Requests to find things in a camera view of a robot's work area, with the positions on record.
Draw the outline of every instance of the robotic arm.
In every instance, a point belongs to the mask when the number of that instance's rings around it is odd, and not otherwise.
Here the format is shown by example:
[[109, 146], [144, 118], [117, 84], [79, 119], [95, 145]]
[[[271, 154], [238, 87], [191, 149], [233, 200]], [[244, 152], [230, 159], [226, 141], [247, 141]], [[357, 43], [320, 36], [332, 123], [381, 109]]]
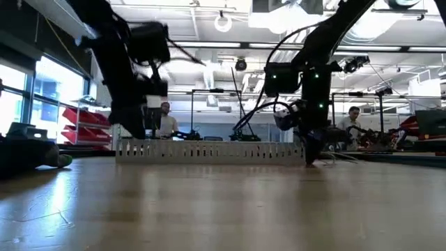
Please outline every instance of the robotic arm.
[[[144, 139], [141, 105], [146, 95], [166, 96], [167, 83], [160, 79], [156, 63], [170, 60], [168, 28], [149, 22], [131, 29], [106, 0], [67, 0], [81, 21], [98, 36], [83, 38], [81, 46], [91, 48], [96, 56], [112, 99], [111, 123], [120, 123], [133, 137]], [[434, 0], [443, 22], [446, 2]], [[318, 157], [327, 134], [326, 125], [332, 72], [341, 71], [336, 62], [329, 63], [345, 33], [372, 6], [375, 0], [341, 1], [337, 12], [308, 36], [304, 47], [290, 63], [267, 63], [265, 93], [289, 93], [302, 87], [302, 100], [288, 106], [287, 113], [276, 114], [282, 130], [298, 127], [306, 145], [308, 164]], [[135, 74], [133, 64], [150, 66], [151, 77]]]
[[[337, 62], [330, 62], [345, 33], [371, 8], [375, 0], [341, 1], [337, 12], [308, 35], [303, 48], [290, 63], [267, 63], [265, 91], [267, 96], [294, 93], [302, 87], [302, 100], [285, 112], [276, 112], [277, 126], [282, 130], [298, 127], [305, 147], [307, 164], [312, 164], [330, 137], [327, 128], [331, 76], [340, 72]], [[446, 2], [435, 0], [446, 23]]]

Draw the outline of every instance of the window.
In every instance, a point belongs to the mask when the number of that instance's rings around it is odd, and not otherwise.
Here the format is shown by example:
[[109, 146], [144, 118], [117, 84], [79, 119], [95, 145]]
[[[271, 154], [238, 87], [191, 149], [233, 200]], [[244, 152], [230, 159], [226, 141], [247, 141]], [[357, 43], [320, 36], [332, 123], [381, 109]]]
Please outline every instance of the window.
[[82, 97], [84, 78], [58, 63], [42, 57], [36, 64], [34, 93], [61, 102]]
[[22, 91], [25, 89], [25, 73], [9, 68], [8, 66], [0, 65], [0, 78], [3, 80], [3, 85], [5, 86]]
[[48, 139], [56, 141], [59, 126], [59, 108], [57, 105], [48, 104], [38, 100], [33, 100], [33, 111], [31, 114], [31, 124], [37, 128], [48, 131]]
[[22, 118], [23, 97], [4, 91], [0, 98], [0, 133], [6, 136], [12, 122]]

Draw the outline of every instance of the light fixture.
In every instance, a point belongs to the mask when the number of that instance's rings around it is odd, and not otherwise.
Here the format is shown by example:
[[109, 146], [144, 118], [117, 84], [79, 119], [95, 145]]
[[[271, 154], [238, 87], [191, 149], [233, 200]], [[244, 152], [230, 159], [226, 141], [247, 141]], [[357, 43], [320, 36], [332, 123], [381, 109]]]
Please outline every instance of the light fixture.
[[237, 48], [240, 47], [240, 43], [224, 43], [224, 42], [176, 42], [177, 45], [181, 47], [190, 47], [190, 48]]
[[435, 52], [435, 53], [446, 53], [446, 47], [421, 47], [421, 46], [411, 46], [409, 52]]
[[362, 52], [398, 52], [401, 46], [362, 46], [362, 45], [340, 45], [338, 50], [362, 51]]
[[186, 91], [169, 91], [167, 95], [187, 95]]
[[[253, 49], [273, 49], [277, 43], [250, 43], [249, 47]], [[280, 45], [279, 50], [300, 50], [303, 48], [302, 44], [284, 43]]]
[[[226, 24], [220, 25], [220, 20], [226, 19]], [[223, 10], [220, 11], [220, 15], [218, 15], [214, 20], [215, 29], [219, 32], [228, 32], [232, 28], [232, 18], [230, 15], [223, 15]]]
[[175, 5], [162, 5], [162, 4], [110, 4], [111, 7], [115, 8], [133, 8], [133, 9], [156, 9], [156, 10], [224, 10], [225, 12], [235, 12], [237, 8], [235, 7], [218, 7], [218, 6], [175, 6]]

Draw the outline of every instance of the wooden floor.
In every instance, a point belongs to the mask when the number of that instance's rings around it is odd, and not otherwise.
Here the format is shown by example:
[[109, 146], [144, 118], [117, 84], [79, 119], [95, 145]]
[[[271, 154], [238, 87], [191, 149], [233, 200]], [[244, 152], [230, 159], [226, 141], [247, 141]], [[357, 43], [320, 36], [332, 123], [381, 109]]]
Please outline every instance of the wooden floor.
[[0, 183], [0, 250], [445, 250], [446, 170], [119, 166]]

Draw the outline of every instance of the white fence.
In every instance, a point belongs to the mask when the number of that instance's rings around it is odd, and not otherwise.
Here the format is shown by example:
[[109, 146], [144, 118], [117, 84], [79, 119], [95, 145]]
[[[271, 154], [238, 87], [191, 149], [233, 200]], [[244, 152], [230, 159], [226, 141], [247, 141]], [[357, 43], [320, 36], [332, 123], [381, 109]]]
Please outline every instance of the white fence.
[[207, 142], [121, 139], [117, 163], [303, 165], [303, 149], [295, 143]]

